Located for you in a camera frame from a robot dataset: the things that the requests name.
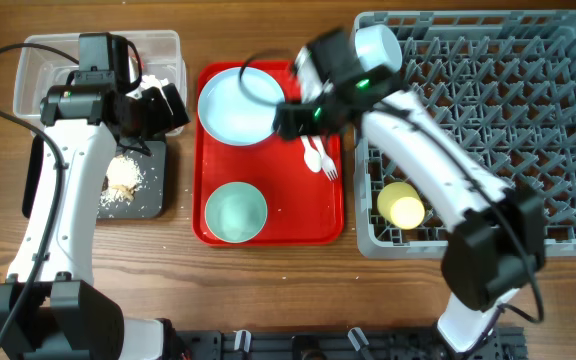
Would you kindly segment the small white tissue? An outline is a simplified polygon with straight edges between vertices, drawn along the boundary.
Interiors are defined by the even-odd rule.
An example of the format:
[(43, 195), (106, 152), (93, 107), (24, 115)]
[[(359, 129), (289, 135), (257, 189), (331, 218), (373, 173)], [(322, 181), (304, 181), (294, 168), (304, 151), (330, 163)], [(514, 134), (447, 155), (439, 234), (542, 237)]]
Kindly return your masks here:
[(150, 88), (157, 88), (160, 91), (163, 90), (163, 87), (169, 85), (170, 82), (168, 79), (158, 79), (154, 75), (143, 75), (142, 81), (140, 83), (140, 93), (143, 94), (146, 90)]

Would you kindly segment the white plastic spoon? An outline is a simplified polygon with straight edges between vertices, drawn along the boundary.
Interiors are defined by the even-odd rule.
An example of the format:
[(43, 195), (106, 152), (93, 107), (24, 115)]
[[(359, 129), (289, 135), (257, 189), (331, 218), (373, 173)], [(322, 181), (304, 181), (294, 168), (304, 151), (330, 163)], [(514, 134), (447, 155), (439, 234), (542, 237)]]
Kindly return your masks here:
[(322, 169), (322, 162), (319, 153), (311, 146), (307, 136), (300, 137), (304, 147), (304, 162), (307, 168), (313, 173), (318, 173)]

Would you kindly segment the large light blue plate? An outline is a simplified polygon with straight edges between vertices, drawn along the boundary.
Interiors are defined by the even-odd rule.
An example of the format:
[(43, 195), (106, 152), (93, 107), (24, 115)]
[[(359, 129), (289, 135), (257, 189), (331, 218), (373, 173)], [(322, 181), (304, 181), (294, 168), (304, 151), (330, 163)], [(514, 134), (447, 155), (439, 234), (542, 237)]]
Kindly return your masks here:
[(204, 130), (217, 141), (248, 146), (264, 141), (273, 133), (276, 104), (285, 100), (279, 83), (268, 73), (246, 68), (241, 90), (240, 67), (229, 68), (212, 77), (198, 100), (198, 115)]

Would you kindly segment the white plastic fork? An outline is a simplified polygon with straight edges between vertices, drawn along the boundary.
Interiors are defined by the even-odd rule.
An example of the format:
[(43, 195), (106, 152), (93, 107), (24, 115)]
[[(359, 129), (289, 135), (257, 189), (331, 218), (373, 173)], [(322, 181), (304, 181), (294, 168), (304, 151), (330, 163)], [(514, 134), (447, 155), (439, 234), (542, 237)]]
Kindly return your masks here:
[(322, 169), (327, 176), (327, 178), (331, 181), (336, 180), (338, 178), (338, 172), (336, 169), (336, 165), (332, 158), (327, 154), (323, 141), (320, 136), (315, 136), (312, 138), (317, 151), (321, 157)]

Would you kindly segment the rice and food scraps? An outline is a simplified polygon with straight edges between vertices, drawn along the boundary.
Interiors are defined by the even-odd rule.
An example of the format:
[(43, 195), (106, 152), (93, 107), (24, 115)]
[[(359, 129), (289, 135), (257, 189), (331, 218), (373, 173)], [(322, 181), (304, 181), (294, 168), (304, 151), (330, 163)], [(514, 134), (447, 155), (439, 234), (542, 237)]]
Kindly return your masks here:
[(104, 178), (100, 204), (131, 203), (143, 181), (142, 171), (134, 159), (124, 155), (114, 157)]

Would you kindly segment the green bowl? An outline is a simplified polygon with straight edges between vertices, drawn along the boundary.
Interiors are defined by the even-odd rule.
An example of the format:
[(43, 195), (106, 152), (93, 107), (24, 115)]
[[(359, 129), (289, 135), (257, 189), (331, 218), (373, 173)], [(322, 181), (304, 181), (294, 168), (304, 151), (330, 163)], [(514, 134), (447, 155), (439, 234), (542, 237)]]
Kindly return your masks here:
[(217, 188), (204, 207), (210, 232), (229, 244), (241, 244), (256, 237), (268, 218), (264, 195), (246, 182), (230, 182)]

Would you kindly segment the light blue bowl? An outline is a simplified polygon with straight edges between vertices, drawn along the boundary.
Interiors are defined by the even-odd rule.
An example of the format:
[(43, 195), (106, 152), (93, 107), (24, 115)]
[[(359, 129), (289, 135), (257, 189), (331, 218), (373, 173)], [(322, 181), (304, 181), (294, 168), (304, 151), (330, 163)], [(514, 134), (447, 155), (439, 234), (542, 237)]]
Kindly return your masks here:
[(394, 32), (385, 25), (373, 25), (357, 30), (354, 47), (365, 71), (384, 65), (393, 72), (398, 72), (402, 67), (401, 46)]

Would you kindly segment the yellow plastic cup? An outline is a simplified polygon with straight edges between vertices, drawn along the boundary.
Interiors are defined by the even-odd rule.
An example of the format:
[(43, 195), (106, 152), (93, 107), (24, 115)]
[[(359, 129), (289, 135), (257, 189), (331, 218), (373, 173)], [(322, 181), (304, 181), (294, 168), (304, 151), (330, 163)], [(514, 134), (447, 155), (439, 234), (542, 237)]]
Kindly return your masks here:
[(425, 217), (425, 207), (412, 185), (405, 182), (387, 184), (377, 197), (381, 216), (403, 230), (418, 227)]

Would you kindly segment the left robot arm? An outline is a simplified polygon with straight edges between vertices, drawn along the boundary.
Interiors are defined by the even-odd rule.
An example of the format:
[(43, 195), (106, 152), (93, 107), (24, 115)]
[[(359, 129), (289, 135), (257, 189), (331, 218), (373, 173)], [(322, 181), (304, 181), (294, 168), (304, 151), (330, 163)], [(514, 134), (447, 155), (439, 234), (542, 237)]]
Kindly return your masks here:
[(167, 319), (127, 318), (96, 290), (92, 240), (106, 171), (124, 134), (189, 119), (177, 88), (135, 100), (110, 84), (57, 85), (43, 100), (45, 144), (25, 239), (0, 284), (0, 353), (11, 359), (187, 359)]

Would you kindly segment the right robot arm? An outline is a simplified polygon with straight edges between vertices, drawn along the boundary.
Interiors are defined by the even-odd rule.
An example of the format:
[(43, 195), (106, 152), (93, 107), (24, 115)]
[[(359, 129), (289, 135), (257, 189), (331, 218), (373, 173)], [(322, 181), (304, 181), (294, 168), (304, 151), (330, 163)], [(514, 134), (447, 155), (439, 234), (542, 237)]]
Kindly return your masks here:
[(431, 203), (449, 240), (441, 271), (451, 290), (436, 328), (467, 358), (480, 347), (511, 298), (530, 285), (543, 321), (536, 274), (546, 261), (544, 200), (473, 160), (429, 115), (418, 95), (385, 64), (364, 66), (342, 29), (323, 33), (296, 55), (299, 102), (276, 104), (284, 140), (332, 135), (353, 125), (384, 152)]

